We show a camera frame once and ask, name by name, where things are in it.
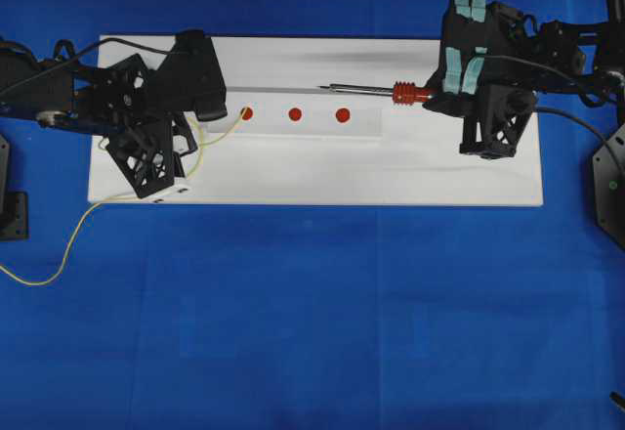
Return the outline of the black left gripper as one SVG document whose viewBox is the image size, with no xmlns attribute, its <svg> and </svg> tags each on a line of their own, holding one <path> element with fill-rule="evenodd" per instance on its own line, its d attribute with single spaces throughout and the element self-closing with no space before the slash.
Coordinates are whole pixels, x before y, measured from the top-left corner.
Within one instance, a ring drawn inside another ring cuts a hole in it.
<svg viewBox="0 0 625 430">
<path fill-rule="evenodd" d="M 186 176 L 184 156 L 195 153 L 198 144 L 183 112 L 192 111 L 198 121 L 216 121 L 228 115 L 227 87 L 212 38 L 202 30 L 187 30 L 175 36 L 174 46 L 155 70 L 140 54 L 109 67 L 82 63 L 73 65 L 74 86 L 70 111 L 72 132 L 126 132 L 149 124 L 170 128 L 168 175 Z M 146 86 L 138 86 L 156 73 L 156 107 L 149 107 Z"/>
</svg>

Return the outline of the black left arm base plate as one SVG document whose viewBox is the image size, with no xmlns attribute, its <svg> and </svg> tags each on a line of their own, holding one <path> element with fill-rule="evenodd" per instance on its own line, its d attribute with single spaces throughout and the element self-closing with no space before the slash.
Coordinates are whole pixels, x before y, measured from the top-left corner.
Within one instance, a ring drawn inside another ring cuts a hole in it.
<svg viewBox="0 0 625 430">
<path fill-rule="evenodd" d="M 1 241 L 16 241 L 28 239 L 28 197 L 26 192 L 10 191 L 11 146 L 1 136 Z"/>
</svg>

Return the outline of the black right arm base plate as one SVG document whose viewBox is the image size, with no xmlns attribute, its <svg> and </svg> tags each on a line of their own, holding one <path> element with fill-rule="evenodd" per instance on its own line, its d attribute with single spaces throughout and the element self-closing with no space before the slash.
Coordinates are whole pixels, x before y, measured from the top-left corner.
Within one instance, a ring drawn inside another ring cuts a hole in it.
<svg viewBox="0 0 625 430">
<path fill-rule="evenodd" d="M 605 147 L 600 147 L 593 155 L 592 167 L 598 226 L 623 249 L 624 177 Z"/>
</svg>

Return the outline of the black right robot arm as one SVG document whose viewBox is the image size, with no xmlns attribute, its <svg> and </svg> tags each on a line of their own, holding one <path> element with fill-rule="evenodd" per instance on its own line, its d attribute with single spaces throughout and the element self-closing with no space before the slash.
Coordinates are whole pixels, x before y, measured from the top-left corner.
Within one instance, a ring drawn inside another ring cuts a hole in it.
<svg viewBox="0 0 625 430">
<path fill-rule="evenodd" d="M 424 107 L 454 117 L 488 108 L 530 113 L 537 94 L 576 95 L 589 108 L 624 87 L 624 25 L 539 23 L 498 1 L 449 0 Z"/>
</svg>

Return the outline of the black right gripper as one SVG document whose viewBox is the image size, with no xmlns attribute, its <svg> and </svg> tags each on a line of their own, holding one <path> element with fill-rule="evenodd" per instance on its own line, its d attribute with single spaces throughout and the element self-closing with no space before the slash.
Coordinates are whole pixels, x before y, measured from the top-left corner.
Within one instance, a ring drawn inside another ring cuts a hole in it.
<svg viewBox="0 0 625 430">
<path fill-rule="evenodd" d="M 462 52 L 474 52 L 463 57 Z M 484 59 L 506 56 L 550 65 L 552 40 L 538 29 L 531 14 L 498 1 L 449 0 L 443 16 L 438 67 L 426 82 L 432 96 L 427 110 L 448 116 L 472 113 L 485 62 L 485 83 L 547 88 L 550 73 L 515 60 Z"/>
</svg>

